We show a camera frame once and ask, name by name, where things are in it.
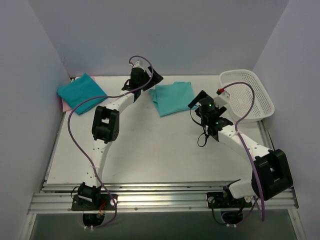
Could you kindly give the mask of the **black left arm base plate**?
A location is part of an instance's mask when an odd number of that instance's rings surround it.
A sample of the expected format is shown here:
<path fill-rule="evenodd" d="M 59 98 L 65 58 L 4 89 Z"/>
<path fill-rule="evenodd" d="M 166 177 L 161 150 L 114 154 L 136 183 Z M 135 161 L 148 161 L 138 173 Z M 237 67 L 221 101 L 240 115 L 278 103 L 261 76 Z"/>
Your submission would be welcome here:
<path fill-rule="evenodd" d="M 103 192 L 98 197 L 98 202 L 91 202 L 80 198 L 77 194 L 72 196 L 72 211 L 114 211 L 115 204 L 109 194 Z"/>

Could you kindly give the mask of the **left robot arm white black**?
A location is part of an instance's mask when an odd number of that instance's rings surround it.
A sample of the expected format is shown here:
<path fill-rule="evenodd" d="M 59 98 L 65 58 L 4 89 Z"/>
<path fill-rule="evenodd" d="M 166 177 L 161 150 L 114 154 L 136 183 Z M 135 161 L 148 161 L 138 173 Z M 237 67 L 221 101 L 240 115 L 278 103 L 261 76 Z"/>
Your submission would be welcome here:
<path fill-rule="evenodd" d="M 102 176 L 107 153 L 120 132 L 120 114 L 146 91 L 163 80 L 152 66 L 151 74 L 136 63 L 131 69 L 130 78 L 121 89 L 120 96 L 105 106 L 97 106 L 94 113 L 91 133 L 93 148 L 84 181 L 77 190 L 79 198 L 90 210 L 95 210 L 101 203 L 102 184 L 98 178 Z"/>

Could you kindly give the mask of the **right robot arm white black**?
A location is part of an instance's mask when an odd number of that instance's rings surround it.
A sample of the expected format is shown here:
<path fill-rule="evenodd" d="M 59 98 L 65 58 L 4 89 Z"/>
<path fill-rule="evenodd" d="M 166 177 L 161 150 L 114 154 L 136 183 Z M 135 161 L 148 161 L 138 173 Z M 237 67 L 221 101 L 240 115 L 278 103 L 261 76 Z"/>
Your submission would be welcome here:
<path fill-rule="evenodd" d="M 271 150 L 245 134 L 241 133 L 222 114 L 227 110 L 225 105 L 229 94 L 219 89 L 215 98 L 204 90 L 188 104 L 196 107 L 195 113 L 200 117 L 199 125 L 206 138 L 212 137 L 223 143 L 248 160 L 252 174 L 248 179 L 237 179 L 224 188 L 223 203 L 234 206 L 244 197 L 258 197 L 267 201 L 293 186 L 293 178 L 287 156 L 281 149 Z"/>

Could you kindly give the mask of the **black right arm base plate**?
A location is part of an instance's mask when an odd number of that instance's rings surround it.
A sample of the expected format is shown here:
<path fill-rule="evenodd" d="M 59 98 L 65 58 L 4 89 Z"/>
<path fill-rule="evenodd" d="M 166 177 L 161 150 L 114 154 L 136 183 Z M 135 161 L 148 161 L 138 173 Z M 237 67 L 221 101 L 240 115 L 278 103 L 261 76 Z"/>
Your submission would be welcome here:
<path fill-rule="evenodd" d="M 251 200 L 246 201 L 245 198 L 232 198 L 224 194 L 223 191 L 207 192 L 208 208 L 214 209 L 236 209 L 236 208 L 250 208 L 253 204 Z"/>

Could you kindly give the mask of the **light green t shirt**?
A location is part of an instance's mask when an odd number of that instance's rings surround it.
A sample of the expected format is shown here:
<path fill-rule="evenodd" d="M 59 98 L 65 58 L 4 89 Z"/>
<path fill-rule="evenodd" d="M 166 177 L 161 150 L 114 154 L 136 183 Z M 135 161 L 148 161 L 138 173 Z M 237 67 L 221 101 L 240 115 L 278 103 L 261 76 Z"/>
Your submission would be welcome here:
<path fill-rule="evenodd" d="M 188 104 L 195 98 L 191 82 L 174 82 L 156 85 L 149 90 L 152 102 L 160 117 L 189 110 Z"/>

